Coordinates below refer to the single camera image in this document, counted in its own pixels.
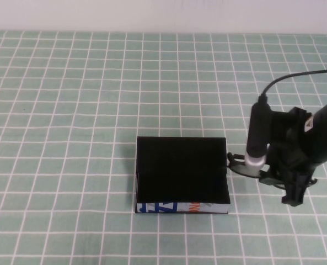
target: cutting mat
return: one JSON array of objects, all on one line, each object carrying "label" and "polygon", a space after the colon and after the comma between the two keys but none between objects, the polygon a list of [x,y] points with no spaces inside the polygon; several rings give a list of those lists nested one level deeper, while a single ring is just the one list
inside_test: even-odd
[{"label": "cutting mat", "polygon": [[[133,214],[137,135],[243,153],[258,93],[324,68],[324,35],[0,31],[0,264],[327,264],[327,164],[296,208],[229,172],[229,215]],[[327,75],[269,103],[315,112]]]}]

